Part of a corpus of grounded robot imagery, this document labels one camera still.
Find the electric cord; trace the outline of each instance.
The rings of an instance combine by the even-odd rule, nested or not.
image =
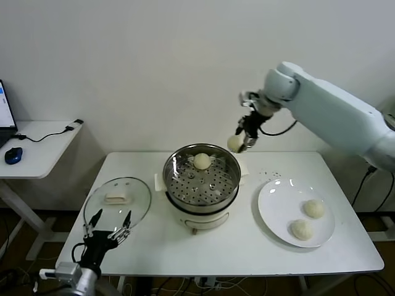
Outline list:
[[[297,120],[294,121],[294,123],[292,125],[290,125],[288,128],[286,128],[285,130],[279,132],[279,133],[275,133],[275,134],[270,134],[265,132],[261,127],[259,127],[259,130],[262,134],[264,134],[265,136],[271,136],[271,137],[275,137],[275,136],[280,136],[282,134],[285,134],[287,131],[291,130],[295,125],[297,124]]]
[[[371,276],[371,275],[369,275],[369,274],[361,274],[361,275],[356,276],[356,277],[354,278],[354,290],[355,290],[355,293],[357,294],[357,296],[360,296],[359,291],[358,291],[358,288],[357,288],[357,282],[358,282],[358,280],[359,280],[360,278],[363,278],[363,277],[373,279],[377,284],[379,284],[379,285],[385,290],[385,292],[386,292],[389,296],[395,296],[395,291],[394,291],[394,289],[390,286],[390,284],[389,284],[387,281],[385,281],[381,276],[379,276],[379,278],[385,283],[385,285],[384,285],[384,284],[383,284],[382,282],[380,282],[375,276]]]
[[[23,276],[19,275],[16,269],[7,269],[4,271],[0,272],[0,283],[3,283],[5,280],[6,282],[0,285],[0,293],[7,292],[8,290],[12,290],[17,287],[22,287],[22,286],[31,286],[32,290],[33,288],[37,285],[38,281],[40,280],[40,276],[38,272],[30,273],[31,268],[33,265],[38,261],[38,260],[54,260],[57,259],[58,257],[53,257],[53,258],[36,258],[29,268],[25,271],[21,267],[17,267],[17,269],[21,270],[23,272]],[[53,293],[53,291],[45,291],[44,295],[47,293]]]
[[[78,124],[78,125],[82,125],[82,124],[84,123],[84,121],[83,121],[83,120],[80,120],[80,119],[77,119],[77,120],[75,120],[73,123],[76,123],[76,124]],[[44,140],[44,139],[46,139],[46,138],[48,138],[48,137],[50,137],[50,136],[55,136],[55,135],[58,135],[58,134],[64,134],[64,133],[66,133],[66,132],[68,132],[68,131],[73,131],[73,130],[75,129],[75,127],[76,127],[76,126],[72,126],[73,123],[71,123],[70,125],[67,125],[67,126],[64,128],[64,130],[61,131],[61,132],[59,132],[59,133],[47,134],[47,135],[43,136],[41,139],[38,139],[38,140],[34,140],[34,139],[32,139],[32,138],[29,138],[26,134],[15,134],[15,135],[12,135],[12,136],[11,136],[11,139],[19,139],[19,140],[28,139],[28,140],[30,140],[31,142],[38,143],[38,142],[41,142],[42,140]]]
[[[264,293],[262,294],[262,296],[266,296],[266,293],[267,293],[267,287],[268,287],[268,285],[267,285],[267,279],[266,278],[264,278],[265,279],[265,290],[264,290]],[[221,289],[231,289],[231,288],[233,288],[233,287],[237,287],[237,288],[239,288],[244,294],[246,294],[247,296],[251,296],[250,294],[248,294],[240,285],[239,285],[239,283],[233,283],[233,282],[221,282],[222,284],[232,284],[232,286],[231,287],[221,287]]]
[[[44,140],[44,139],[46,139],[46,138],[48,138],[50,136],[56,136],[57,134],[64,134],[66,131],[69,131],[69,130],[70,129],[65,129],[65,130],[61,131],[60,133],[47,134],[47,135],[43,136],[41,139],[39,139],[39,140],[33,140],[32,138],[29,138],[28,136],[26,136],[25,139],[28,139],[28,140],[30,140],[31,142],[34,142],[34,143],[38,143],[38,142],[41,142],[42,140]]]
[[[206,294],[206,293],[208,293],[208,292],[210,292],[210,291],[213,291],[214,289],[217,289],[217,290],[226,290],[226,289],[232,289],[232,288],[234,288],[234,287],[237,287],[237,288],[239,288],[243,293],[245,293],[247,296],[251,296],[249,293],[247,293],[247,292],[243,289],[243,287],[240,286],[240,283],[243,282],[243,281],[244,281],[245,279],[247,279],[247,278],[248,278],[248,277],[244,277],[244,278],[242,278],[241,280],[239,280],[238,282],[230,282],[230,281],[232,281],[233,279],[235,279],[235,277],[234,277],[233,279],[230,279],[229,281],[216,281],[216,282],[215,282],[215,283],[218,283],[218,284],[229,284],[229,285],[231,285],[231,286],[229,286],[229,287],[224,287],[224,286],[221,286],[221,287],[219,287],[219,286],[217,286],[217,287],[201,287],[200,285],[196,284],[196,286],[199,287],[199,288],[201,289],[200,293],[188,292],[188,291],[187,291],[187,290],[188,290],[188,287],[189,287],[189,283],[188,283],[188,286],[187,286],[187,288],[184,290],[183,294],[189,294],[189,295],[194,295],[194,296],[201,296],[201,295],[204,295],[204,294]],[[266,293],[267,293],[267,287],[268,287],[268,285],[267,285],[267,279],[266,279],[266,278],[264,278],[264,279],[265,279],[265,290],[264,290],[262,296],[265,296],[265,295],[266,295]],[[160,289],[160,290],[166,291],[166,292],[176,292],[175,294],[173,294],[173,296],[176,296],[176,294],[181,290],[181,287],[178,288],[177,290],[173,290],[173,289],[163,289],[163,287],[153,288],[152,290],[158,290],[158,291],[159,291],[159,289]]]
[[[58,288],[54,288],[54,289],[51,289],[51,290],[48,290],[48,291],[45,291],[45,292],[37,292],[37,293],[34,293],[33,295],[34,296],[43,296],[43,295],[48,295],[48,294],[52,294],[52,293],[55,293],[55,292],[58,292],[58,291],[60,291],[60,290],[63,290],[63,289],[66,289],[66,288],[70,288],[71,286],[70,285],[61,285],[60,287],[58,287]]]
[[[374,276],[376,276],[377,278],[379,278],[382,282],[384,282],[387,287],[391,290],[391,292],[395,295],[395,290],[394,288],[391,287],[391,285],[389,284],[389,282],[387,282],[382,276],[380,276],[378,273],[375,273]]]
[[[3,255],[1,256],[1,259],[0,259],[0,265],[2,264],[4,258],[6,257],[6,253],[7,253],[7,250],[8,250],[8,243],[9,243],[9,241],[10,241],[10,232],[9,232],[9,229],[8,229],[7,221],[6,221],[6,219],[5,219],[3,216],[2,216],[1,218],[2,218],[2,220],[3,220],[3,222],[4,222],[4,226],[6,227],[6,231],[7,231],[7,242],[6,242],[6,249],[4,250],[4,253],[3,253]]]
[[[351,206],[352,206],[352,207],[355,205],[355,203],[356,203],[356,201],[357,201],[359,192],[360,192],[360,190],[362,189],[362,186],[364,185],[364,182],[366,181],[366,178],[368,178],[368,176],[369,176],[370,174],[374,173],[376,170],[377,170],[377,168],[375,168],[374,166],[370,166],[370,167],[368,168],[368,170],[366,171],[365,176],[362,178],[362,180],[361,180],[361,182],[360,182],[360,184],[359,184],[357,193],[355,194],[355,196],[354,196],[354,198],[353,198],[353,200],[352,200],[352,202],[351,202]]]
[[[185,283],[185,279],[183,279],[183,282],[181,283],[181,285],[178,288],[178,290],[173,294],[173,296],[176,296],[179,293],[179,291],[181,291],[182,287],[184,286],[184,283]]]
[[[159,286],[158,291],[156,291],[156,294],[155,294],[156,296],[159,295],[160,290],[162,290],[163,286],[166,285],[166,283],[168,283],[169,280],[171,280],[171,279],[172,279],[172,277],[168,277],[168,278]]]
[[[188,290],[189,286],[191,285],[191,282],[192,282],[192,278],[190,278],[190,279],[189,279],[189,281],[188,281],[188,285],[186,285],[186,288],[185,288],[185,290],[184,290],[184,291],[181,293],[181,295],[180,295],[180,296],[183,296],[183,295],[185,294],[186,290]]]
[[[131,295],[132,295],[132,292],[133,292],[133,286],[132,286],[131,284],[129,284],[129,283],[125,284],[125,285],[123,286],[123,288],[122,288],[122,292],[123,292],[124,295],[126,295],[126,292],[125,292],[126,287],[130,287],[129,296],[131,296]]]
[[[388,200],[389,196],[391,195],[391,192],[393,191],[394,183],[395,183],[395,177],[394,177],[393,173],[391,173],[391,177],[392,177],[391,187],[389,188],[389,191],[388,191],[386,197],[384,198],[384,200],[382,201],[382,203],[377,207],[376,210],[374,210],[374,212],[377,212],[385,204],[385,202]]]
[[[74,263],[77,262],[76,259],[75,259],[75,249],[76,249],[77,247],[81,246],[81,245],[84,245],[84,246],[85,246],[85,243],[84,243],[84,242],[79,242],[79,243],[75,244],[74,247],[73,247],[73,249],[72,249],[72,260],[73,260]]]

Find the black cable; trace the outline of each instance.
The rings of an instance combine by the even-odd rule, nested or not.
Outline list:
[[[75,256],[74,256],[75,249],[77,247],[81,246],[81,245],[85,245],[85,243],[84,242],[79,242],[79,243],[75,244],[73,249],[72,249],[72,260],[73,260],[74,263],[77,262],[76,259],[75,259]]]
[[[360,190],[362,189],[362,186],[364,185],[364,182],[365,182],[366,178],[368,178],[368,176],[369,176],[370,174],[374,173],[376,170],[377,170],[377,168],[375,168],[373,165],[371,165],[371,166],[368,167],[368,170],[366,171],[365,176],[362,178],[362,180],[361,180],[361,182],[360,182],[360,184],[359,184],[359,188],[358,188],[358,190],[357,190],[357,193],[355,194],[354,199],[352,200],[352,203],[351,203],[351,206],[352,206],[352,207],[354,206],[354,204],[355,204],[356,201],[357,201],[359,192],[360,192]]]
[[[362,180],[361,180],[361,182],[360,182],[360,184],[359,184],[359,188],[358,188],[358,190],[357,190],[357,193],[356,193],[355,196],[354,196],[354,199],[352,200],[351,206],[354,206],[354,205],[355,205],[355,203],[356,203],[356,201],[357,201],[357,198],[358,198],[358,195],[359,195],[359,192],[360,192],[360,190],[362,189],[362,186],[364,185],[364,182],[365,182],[366,178],[368,178],[368,176],[369,176],[369,173],[366,172],[365,176],[362,178]]]
[[[33,140],[33,139],[29,138],[28,136],[26,137],[26,139],[30,140],[31,142],[38,143],[38,142],[41,142],[43,139],[46,139],[49,136],[55,136],[57,134],[64,134],[66,131],[68,131],[68,130],[65,129],[64,131],[61,131],[60,133],[47,134],[47,135],[43,136],[41,139],[39,139],[39,140]]]
[[[192,278],[189,279],[188,285],[186,285],[185,290],[181,293],[180,296],[183,296],[185,294],[186,290],[188,290],[189,286],[191,285],[191,282],[192,282]]]
[[[58,288],[51,289],[51,290],[48,290],[48,291],[45,291],[45,292],[36,292],[34,295],[36,295],[36,296],[48,295],[48,294],[52,294],[54,292],[58,292],[60,290],[66,289],[66,288],[70,288],[70,285],[62,285],[62,286],[60,286]]]
[[[376,210],[374,210],[374,212],[377,212],[385,204],[385,202],[387,201],[388,197],[391,195],[391,192],[393,191],[394,183],[395,183],[395,177],[394,177],[393,173],[391,173],[391,177],[393,179],[392,182],[391,182],[391,187],[389,188],[389,191],[388,191],[386,197],[384,198],[384,200],[382,201],[382,203],[378,206],[378,208]]]
[[[163,286],[166,285],[167,282],[169,282],[169,280],[171,280],[172,277],[168,277],[158,288],[158,291],[156,291],[156,296],[159,295],[160,290],[162,290]]]
[[[286,130],[284,130],[284,131],[282,131],[280,133],[275,133],[275,134],[266,133],[261,127],[259,127],[259,130],[265,136],[275,137],[275,136],[279,136],[281,134],[285,134],[287,131],[289,131],[291,128],[293,128],[296,124],[297,124],[297,120],[295,120],[294,123],[292,125],[290,125],[289,128],[287,128]]]
[[[382,276],[380,276],[378,273],[373,274],[374,276],[378,277],[380,280],[382,280],[387,286],[388,288],[391,290],[391,292],[395,295],[395,290],[394,288],[391,287],[391,285],[389,284],[389,282],[387,282]]]
[[[47,134],[47,135],[43,136],[41,139],[39,139],[39,140],[34,140],[34,139],[32,139],[32,138],[29,138],[29,137],[28,137],[27,135],[25,135],[25,134],[14,134],[14,135],[11,136],[11,139],[19,139],[19,140],[28,139],[28,140],[30,140],[31,142],[38,143],[38,142],[41,142],[43,139],[46,139],[46,138],[49,137],[49,136],[55,136],[55,135],[57,135],[57,134],[64,134],[64,133],[67,132],[67,131],[73,131],[73,130],[75,129],[75,127],[72,127],[72,125],[73,125],[74,123],[76,123],[76,124],[78,124],[78,125],[82,125],[82,124],[84,123],[84,121],[83,121],[83,120],[80,120],[80,119],[74,120],[74,122],[72,122],[71,124],[67,125],[67,126],[64,128],[63,131],[61,131],[61,132],[59,132],[59,133]]]
[[[10,232],[9,232],[9,230],[8,230],[7,221],[6,221],[6,219],[4,218],[4,216],[1,216],[1,218],[2,218],[2,220],[3,220],[3,222],[4,222],[4,225],[5,225],[6,231],[7,231],[7,243],[6,243],[6,249],[4,250],[4,254],[2,255],[2,257],[1,257],[1,259],[0,259],[0,264],[2,264],[4,258],[6,257],[6,253],[7,253],[7,250],[8,250],[8,243],[9,243],[9,241],[10,241]]]
[[[373,279],[377,284],[379,284],[385,290],[385,292],[388,295],[395,296],[395,294],[392,294],[393,293],[393,289],[392,288],[391,288],[391,290],[387,289],[388,287],[384,286],[377,278],[375,278],[374,276],[371,276],[369,274],[361,274],[360,276],[356,276],[354,278],[354,290],[355,290],[357,296],[360,296],[360,294],[358,292],[358,289],[357,289],[357,281],[358,281],[358,279],[360,279],[362,277],[367,277],[367,278]],[[390,287],[390,285],[388,284],[387,281],[385,281],[382,277],[381,277],[381,279]]]

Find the blue computer mouse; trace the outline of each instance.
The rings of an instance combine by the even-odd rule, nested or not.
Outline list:
[[[21,147],[13,147],[4,154],[4,160],[9,165],[15,165],[22,159],[22,152]]]

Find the cable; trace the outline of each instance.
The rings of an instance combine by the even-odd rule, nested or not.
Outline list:
[[[133,292],[133,286],[132,286],[131,284],[129,284],[129,283],[127,283],[127,284],[125,284],[125,285],[123,286],[122,292],[123,292],[123,294],[126,294],[126,293],[125,293],[125,288],[128,287],[128,286],[130,287],[129,296],[131,296],[131,295],[132,295],[132,292]]]
[[[48,290],[48,291],[45,291],[45,292],[37,292],[37,293],[34,293],[34,295],[37,295],[37,296],[48,295],[48,294],[52,294],[52,293],[54,293],[54,292],[58,292],[58,291],[60,291],[60,290],[63,290],[63,289],[66,289],[66,288],[70,288],[70,287],[71,287],[70,285],[61,285],[61,286],[58,287],[58,288],[51,289],[51,290]]]
[[[362,180],[361,180],[361,182],[360,182],[360,184],[359,184],[357,193],[355,194],[354,199],[353,199],[352,202],[351,202],[351,206],[352,206],[352,207],[355,205],[355,203],[356,203],[356,201],[357,201],[359,192],[360,192],[360,190],[362,189],[362,186],[364,185],[364,182],[365,182],[366,178],[368,178],[368,176],[369,176],[370,174],[374,173],[376,170],[377,170],[377,168],[375,168],[374,166],[369,166],[368,170],[366,171],[365,176],[362,178]]]
[[[260,132],[262,134],[264,134],[265,136],[271,136],[271,137],[275,137],[275,136],[280,136],[282,134],[285,134],[287,131],[289,131],[291,128],[293,128],[295,125],[297,124],[297,120],[294,121],[294,123],[292,125],[289,126],[289,128],[285,129],[284,131],[280,132],[280,133],[275,133],[275,134],[270,134],[270,133],[266,133],[261,127],[259,127],[258,129],[260,130]]]
[[[32,138],[29,138],[28,136],[26,136],[26,139],[30,140],[31,142],[38,143],[38,142],[41,142],[43,139],[48,138],[49,136],[56,136],[57,134],[64,134],[66,131],[68,131],[68,130],[65,129],[64,131],[61,131],[60,133],[47,134],[47,135],[43,136],[41,139],[39,139],[39,140],[33,140]]]
[[[371,275],[369,275],[369,274],[361,274],[360,276],[356,276],[356,277],[354,278],[354,290],[355,290],[357,296],[360,296],[359,291],[358,291],[358,289],[357,289],[357,281],[358,281],[358,279],[360,279],[360,278],[362,278],[362,277],[367,277],[367,278],[373,279],[377,284],[379,284],[379,285],[385,290],[385,292],[386,292],[388,295],[390,295],[390,296],[394,296],[394,295],[395,295],[395,293],[394,293],[394,291],[393,291],[392,288],[391,288],[391,290],[387,289],[388,287],[384,286],[384,285],[383,285],[377,278],[375,278],[374,276],[371,276]],[[390,285],[387,283],[387,281],[385,281],[382,277],[380,277],[380,278],[381,278],[388,286],[390,286]]]
[[[210,292],[210,291],[212,291],[212,290],[214,290],[214,288],[213,288],[213,287],[210,287],[210,289],[204,291],[203,294],[206,294],[206,293],[208,293],[208,292]],[[177,290],[161,288],[161,291],[176,292]],[[188,291],[185,291],[185,294],[195,295],[195,296],[200,296],[200,295],[202,295],[201,293],[194,293],[194,292],[188,292]]]
[[[4,222],[4,225],[5,225],[6,231],[7,231],[7,243],[6,243],[6,249],[4,250],[4,253],[3,253],[3,255],[2,255],[1,259],[0,259],[0,264],[2,264],[4,258],[6,257],[6,253],[7,253],[7,250],[8,250],[8,243],[9,243],[9,241],[10,241],[10,232],[9,232],[9,230],[8,230],[7,221],[6,221],[6,219],[4,218],[4,216],[1,216],[1,218],[2,218],[2,220],[3,220],[3,222]]]
[[[173,296],[176,296],[178,293],[179,293],[179,291],[181,291],[181,289],[182,289],[182,287],[184,286],[184,283],[185,283],[185,279],[183,279],[183,282],[181,283],[181,286],[178,288],[178,290],[173,294]]]
[[[85,245],[85,243],[84,242],[79,242],[79,243],[75,244],[73,249],[72,249],[72,260],[73,260],[74,263],[77,262],[76,259],[75,259],[75,256],[74,256],[75,249],[77,247],[81,246],[81,245]]]
[[[185,294],[186,290],[188,290],[189,286],[191,285],[191,282],[192,282],[192,278],[190,278],[190,279],[189,279],[189,281],[188,281],[188,285],[186,285],[186,288],[185,288],[185,290],[184,290],[184,291],[181,293],[181,295],[180,295],[180,296],[183,296],[183,295]]]
[[[385,204],[385,202],[387,201],[388,197],[391,195],[391,192],[393,191],[394,182],[395,182],[395,177],[394,177],[393,173],[391,173],[391,177],[393,179],[392,182],[391,182],[391,187],[389,188],[389,191],[388,191],[386,197],[384,198],[384,200],[382,201],[382,203],[378,206],[378,208],[376,210],[374,210],[374,212],[377,212]]]
[[[247,296],[250,296],[250,295],[240,286],[240,283],[241,283],[243,280],[245,280],[245,279],[247,279],[247,277],[243,278],[242,280],[240,280],[240,281],[237,282],[236,284],[233,283],[233,282],[221,282],[221,281],[218,281],[218,282],[220,282],[220,283],[222,283],[222,284],[232,284],[231,287],[221,287],[221,289],[231,289],[231,288],[237,287],[237,288],[239,288],[242,292],[244,292]],[[267,293],[267,280],[266,280],[266,278],[264,278],[264,279],[265,279],[265,291],[264,291],[264,293],[262,294],[262,296],[265,296],[266,293]]]
[[[378,273],[374,273],[373,275],[376,276],[376,277],[378,277],[381,281],[383,281],[383,282],[388,286],[388,288],[391,290],[391,292],[395,295],[395,290],[394,290],[394,288],[391,287],[391,285],[389,284],[389,282],[387,282],[387,281],[386,281],[382,276],[380,276]]]
[[[30,140],[31,142],[38,143],[38,142],[41,142],[42,140],[48,138],[49,136],[55,136],[55,135],[58,135],[58,134],[64,134],[64,133],[67,132],[67,131],[73,131],[78,125],[82,125],[83,123],[84,123],[83,120],[80,120],[80,119],[74,120],[74,122],[72,122],[71,124],[67,125],[67,126],[64,128],[63,131],[61,131],[61,132],[59,132],[59,133],[47,134],[47,135],[43,136],[41,139],[38,139],[38,140],[34,140],[34,139],[32,139],[32,138],[29,138],[29,137],[28,137],[27,135],[25,135],[25,134],[14,134],[14,135],[11,136],[11,139],[20,139],[20,140],[28,139],[28,140]]]
[[[237,285],[240,285],[241,282],[243,282],[245,279],[247,279],[247,277],[242,278],[240,281],[238,282],[223,282],[223,281],[217,281],[221,284],[231,284],[232,286],[230,287],[221,287],[221,289],[232,289],[233,287],[236,287]]]
[[[169,280],[171,280],[172,279],[172,277],[168,277],[160,286],[159,286],[159,288],[158,288],[158,291],[156,291],[156,296],[158,296],[159,295],[159,292],[160,292],[160,290],[163,288],[163,286],[164,285],[166,285],[166,283],[167,282],[169,282]]]
[[[20,269],[23,272],[23,276],[19,275],[17,273],[16,269],[7,269],[4,271],[0,272],[0,278],[3,278],[0,280],[0,282],[3,282],[5,279],[7,280],[5,284],[0,286],[0,292],[6,292],[8,290],[14,289],[16,287],[21,287],[21,286],[33,286],[37,283],[39,277],[38,277],[38,273],[29,273],[29,271],[31,270],[31,268],[33,267],[33,265],[37,262],[37,260],[53,260],[53,259],[57,259],[58,257],[53,257],[53,258],[36,258],[36,260],[34,260],[31,265],[29,266],[29,268],[27,269],[27,271],[25,271],[23,268],[21,267],[17,267],[18,269]]]

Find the table leg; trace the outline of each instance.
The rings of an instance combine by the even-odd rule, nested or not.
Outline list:
[[[301,285],[302,292],[307,291],[309,289],[309,287],[307,286],[307,283],[306,283],[306,277],[305,276],[298,276],[298,278],[299,278],[299,283]]]
[[[2,180],[0,180],[0,197],[35,231],[43,234],[46,232],[47,237],[52,235],[51,230],[46,228],[44,221]]]
[[[118,292],[120,292],[121,294],[123,293],[123,285],[125,283],[125,276],[120,276],[119,277],[119,281],[118,281],[118,287],[117,290]]]
[[[11,209],[22,217],[21,221],[25,221],[38,232],[38,237],[31,246],[26,260],[31,261],[37,258],[45,242],[65,242],[67,240],[68,232],[53,232],[51,230],[56,218],[48,218],[44,222],[3,180],[0,180],[0,197]],[[18,225],[12,231],[12,234],[14,234],[13,238],[17,235],[20,227],[22,227],[22,224],[19,227]]]
[[[301,296],[319,296],[328,292],[333,287],[345,281],[352,274],[338,274],[335,276],[326,276],[311,288],[302,292]]]
[[[370,231],[368,232],[370,239],[373,242],[394,242],[395,241],[395,223],[390,217],[382,217],[386,231]]]
[[[118,290],[115,287],[113,287],[112,285],[110,285],[109,282],[103,279],[99,279],[96,282],[95,288],[104,296],[122,296],[122,294],[118,292]]]
[[[15,239],[15,236],[17,236],[18,232],[22,228],[24,223],[24,220],[21,219],[19,220],[18,224],[14,227],[14,229],[11,231],[10,236],[8,238],[8,246],[10,246],[11,242]],[[1,246],[0,249],[0,258],[4,255],[7,247],[7,241]]]
[[[47,229],[51,229],[55,223],[56,218],[48,218],[45,221]],[[69,232],[52,232],[53,235],[50,238],[43,236],[40,232],[35,239],[33,245],[31,245],[29,252],[26,255],[26,261],[33,261],[37,258],[38,253],[46,242],[65,242],[69,236]]]

